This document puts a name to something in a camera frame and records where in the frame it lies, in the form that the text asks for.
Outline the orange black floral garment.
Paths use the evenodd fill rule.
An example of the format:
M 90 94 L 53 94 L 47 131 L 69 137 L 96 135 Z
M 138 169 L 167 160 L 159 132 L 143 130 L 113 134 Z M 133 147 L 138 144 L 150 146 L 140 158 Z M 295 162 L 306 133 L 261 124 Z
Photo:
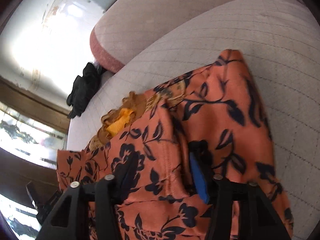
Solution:
M 136 170 L 116 205 L 123 239 L 204 239 L 212 205 L 203 186 L 215 176 L 257 184 L 293 235 L 289 200 L 276 178 L 271 131 L 253 77 L 237 50 L 143 94 L 130 93 L 102 119 L 81 151 L 57 153 L 57 181 L 95 183 Z

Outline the brown stained glass door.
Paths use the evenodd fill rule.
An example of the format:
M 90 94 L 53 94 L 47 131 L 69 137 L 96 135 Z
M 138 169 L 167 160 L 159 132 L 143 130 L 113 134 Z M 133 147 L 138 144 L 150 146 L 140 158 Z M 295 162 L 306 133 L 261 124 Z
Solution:
M 66 112 L 1 78 L 1 212 L 18 239 L 35 239 L 35 200 L 58 189 L 56 152 L 66 145 Z

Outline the black crumpled cloth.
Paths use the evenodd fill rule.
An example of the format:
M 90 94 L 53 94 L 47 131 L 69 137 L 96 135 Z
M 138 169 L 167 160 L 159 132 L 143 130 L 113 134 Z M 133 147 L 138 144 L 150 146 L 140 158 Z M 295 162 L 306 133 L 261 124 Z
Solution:
M 82 76 L 77 76 L 73 82 L 71 93 L 67 96 L 66 103 L 72 106 L 68 114 L 69 119 L 80 117 L 86 110 L 90 100 L 99 90 L 101 77 L 106 72 L 100 64 L 87 63 L 82 71 Z

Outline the quilted white near mattress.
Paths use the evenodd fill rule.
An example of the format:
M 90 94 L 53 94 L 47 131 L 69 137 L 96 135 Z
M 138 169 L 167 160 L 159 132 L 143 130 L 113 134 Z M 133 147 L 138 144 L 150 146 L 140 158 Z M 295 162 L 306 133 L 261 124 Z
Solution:
M 221 51 L 242 52 L 266 106 L 276 174 L 289 195 L 294 239 L 319 222 L 319 25 L 297 0 L 235 0 L 164 35 L 103 85 L 71 121 L 67 149 L 85 148 L 100 118 L 130 91 L 153 88 L 214 62 Z

